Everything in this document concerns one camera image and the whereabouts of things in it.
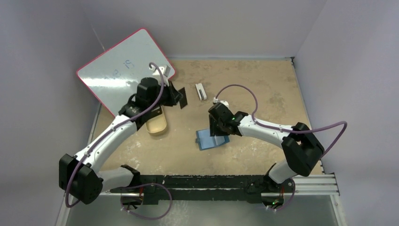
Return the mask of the black credit card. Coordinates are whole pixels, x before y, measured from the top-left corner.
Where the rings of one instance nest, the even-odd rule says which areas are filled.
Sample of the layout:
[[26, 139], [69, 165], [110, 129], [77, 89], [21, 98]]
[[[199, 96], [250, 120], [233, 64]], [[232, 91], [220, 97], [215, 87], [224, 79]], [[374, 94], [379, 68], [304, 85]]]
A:
[[180, 105], [180, 108], [183, 109], [188, 105], [185, 87], [181, 88], [178, 92], [181, 96], [179, 99], [179, 105]]

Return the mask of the blue card holder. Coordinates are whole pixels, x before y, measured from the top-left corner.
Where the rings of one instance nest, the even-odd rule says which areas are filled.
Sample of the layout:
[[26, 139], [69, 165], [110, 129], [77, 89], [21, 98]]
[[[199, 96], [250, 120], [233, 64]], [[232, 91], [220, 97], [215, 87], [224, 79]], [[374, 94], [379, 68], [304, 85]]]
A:
[[212, 136], [210, 135], [210, 129], [196, 131], [195, 143], [198, 145], [200, 151], [216, 148], [229, 142], [229, 136]]

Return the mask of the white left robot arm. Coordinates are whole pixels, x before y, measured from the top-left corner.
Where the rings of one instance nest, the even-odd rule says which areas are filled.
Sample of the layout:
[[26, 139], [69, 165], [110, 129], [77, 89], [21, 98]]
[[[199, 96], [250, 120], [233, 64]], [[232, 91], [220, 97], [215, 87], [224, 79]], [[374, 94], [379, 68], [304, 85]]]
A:
[[59, 187], [65, 191], [67, 208], [77, 203], [92, 203], [101, 192], [123, 187], [128, 192], [140, 188], [138, 174], [129, 166], [101, 172], [112, 153], [147, 121], [158, 116], [162, 106], [175, 106], [184, 99], [180, 90], [165, 76], [165, 71], [149, 63], [152, 75], [144, 77], [111, 124], [92, 143], [75, 155], [65, 154], [58, 164]]

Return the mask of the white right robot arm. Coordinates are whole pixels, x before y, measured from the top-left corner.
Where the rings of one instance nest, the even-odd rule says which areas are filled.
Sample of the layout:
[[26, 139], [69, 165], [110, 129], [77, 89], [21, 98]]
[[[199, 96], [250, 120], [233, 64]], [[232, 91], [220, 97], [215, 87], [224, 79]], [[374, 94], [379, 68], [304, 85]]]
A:
[[304, 123], [294, 126], [278, 125], [253, 118], [245, 112], [232, 113], [223, 103], [208, 110], [212, 136], [236, 135], [252, 137], [280, 148], [285, 159], [273, 164], [265, 174], [265, 188], [271, 192], [283, 182], [297, 175], [307, 177], [318, 163], [325, 149]]

